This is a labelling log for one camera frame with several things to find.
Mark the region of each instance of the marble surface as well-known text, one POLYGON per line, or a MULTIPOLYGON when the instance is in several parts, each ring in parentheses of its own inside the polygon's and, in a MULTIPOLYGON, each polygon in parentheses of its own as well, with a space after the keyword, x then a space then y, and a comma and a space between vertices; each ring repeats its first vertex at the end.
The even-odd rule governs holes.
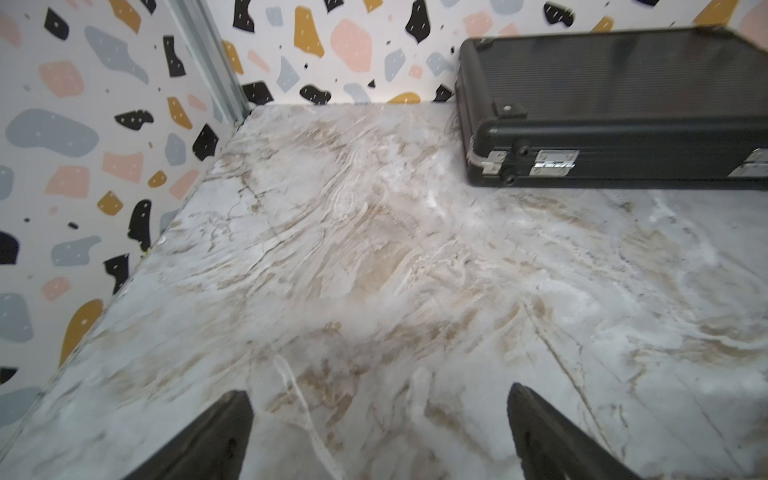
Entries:
POLYGON ((120 478, 229 389, 241 478, 521 478, 522 382, 644 477, 768 474, 768 194, 465 182, 455 105, 267 107, 0 462, 120 478))

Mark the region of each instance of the terrazzo wallpaper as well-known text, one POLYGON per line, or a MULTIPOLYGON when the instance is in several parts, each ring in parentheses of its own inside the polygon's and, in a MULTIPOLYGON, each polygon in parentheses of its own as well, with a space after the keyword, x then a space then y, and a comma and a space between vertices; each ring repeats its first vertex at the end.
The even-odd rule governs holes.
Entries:
POLYGON ((467 37, 731 25, 768 48, 768 0, 207 0, 255 104, 445 101, 467 37))
POLYGON ((233 133, 165 2, 0 5, 0 445, 233 133))

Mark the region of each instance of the case latch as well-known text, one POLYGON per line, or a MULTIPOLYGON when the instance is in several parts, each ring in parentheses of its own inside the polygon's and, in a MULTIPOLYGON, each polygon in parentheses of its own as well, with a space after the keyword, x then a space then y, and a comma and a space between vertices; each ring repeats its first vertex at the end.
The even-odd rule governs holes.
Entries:
POLYGON ((539 150, 528 174, 531 177, 565 177, 576 165, 578 150, 539 150))
POLYGON ((768 148, 756 148, 728 177, 768 177, 768 148))

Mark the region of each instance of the beige marble pattern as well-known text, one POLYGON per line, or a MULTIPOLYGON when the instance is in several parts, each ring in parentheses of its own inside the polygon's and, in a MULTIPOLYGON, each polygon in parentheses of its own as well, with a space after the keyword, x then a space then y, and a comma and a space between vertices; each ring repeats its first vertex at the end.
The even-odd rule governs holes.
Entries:
POLYGON ((120 478, 229 389, 241 478, 521 478, 522 382, 644 477, 768 473, 768 194, 465 182, 455 105, 254 111, 2 478, 120 478))

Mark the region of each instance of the black aluminum case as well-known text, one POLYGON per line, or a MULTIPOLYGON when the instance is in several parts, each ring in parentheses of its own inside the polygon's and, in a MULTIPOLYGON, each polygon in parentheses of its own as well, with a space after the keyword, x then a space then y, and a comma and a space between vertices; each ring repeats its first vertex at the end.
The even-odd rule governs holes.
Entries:
POLYGON ((768 187, 768 53, 726 28, 470 38, 456 100, 474 185, 768 187))

